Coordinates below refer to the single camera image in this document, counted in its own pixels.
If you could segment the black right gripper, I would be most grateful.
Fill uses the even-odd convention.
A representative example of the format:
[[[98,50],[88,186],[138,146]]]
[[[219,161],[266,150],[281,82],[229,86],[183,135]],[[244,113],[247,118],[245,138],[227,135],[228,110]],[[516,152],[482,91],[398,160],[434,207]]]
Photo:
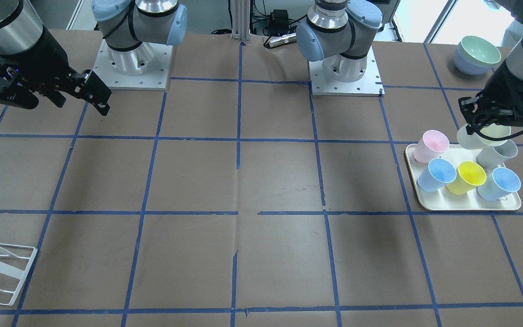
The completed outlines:
[[[102,116],[110,110],[108,100],[111,90],[92,69],[82,72],[74,70],[67,58],[66,51],[47,28],[34,45],[12,55],[12,60],[19,64],[19,72],[27,87],[47,97],[58,107],[66,101],[62,93],[91,104]]]

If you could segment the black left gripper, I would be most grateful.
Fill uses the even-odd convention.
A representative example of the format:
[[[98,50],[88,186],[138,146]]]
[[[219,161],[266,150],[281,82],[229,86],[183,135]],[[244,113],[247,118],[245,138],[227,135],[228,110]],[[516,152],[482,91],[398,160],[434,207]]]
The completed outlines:
[[[458,99],[467,122],[466,132],[481,132],[491,124],[523,128],[523,80],[515,77],[504,62],[485,88],[473,98]]]

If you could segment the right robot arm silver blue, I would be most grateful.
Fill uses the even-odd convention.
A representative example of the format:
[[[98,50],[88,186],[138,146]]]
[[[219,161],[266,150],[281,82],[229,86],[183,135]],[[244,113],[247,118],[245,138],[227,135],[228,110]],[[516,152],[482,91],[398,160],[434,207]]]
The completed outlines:
[[[113,88],[138,76],[139,87],[168,79],[168,54],[187,31],[187,8],[178,0],[69,0],[46,5],[41,17],[29,0],[0,0],[0,104],[34,109],[39,98],[61,108],[66,95],[110,110]],[[77,72],[66,51],[44,25],[63,9],[67,29],[99,30],[96,67]]]

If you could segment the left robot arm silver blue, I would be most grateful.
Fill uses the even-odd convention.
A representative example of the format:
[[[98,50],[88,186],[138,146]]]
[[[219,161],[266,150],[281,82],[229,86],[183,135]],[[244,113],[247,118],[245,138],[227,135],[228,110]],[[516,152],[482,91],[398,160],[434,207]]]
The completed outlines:
[[[523,0],[500,0],[515,20],[523,24]],[[296,28],[297,46],[310,62],[328,58],[349,65],[350,83],[361,78],[359,64],[365,62],[374,37],[382,25],[382,12],[367,0],[316,0],[305,21]],[[482,133],[491,124],[523,128],[523,37],[501,61],[484,89],[475,97],[458,100],[467,122],[467,132]]]

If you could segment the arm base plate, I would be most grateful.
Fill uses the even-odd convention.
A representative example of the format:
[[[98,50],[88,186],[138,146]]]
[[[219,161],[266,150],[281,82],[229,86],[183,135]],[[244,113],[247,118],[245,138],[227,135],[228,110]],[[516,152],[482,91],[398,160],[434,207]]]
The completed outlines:
[[[314,95],[382,97],[385,94],[372,48],[361,59],[337,54],[309,62],[308,69]]]
[[[111,90],[166,91],[174,46],[142,43],[134,50],[119,52],[100,44],[93,71]]]

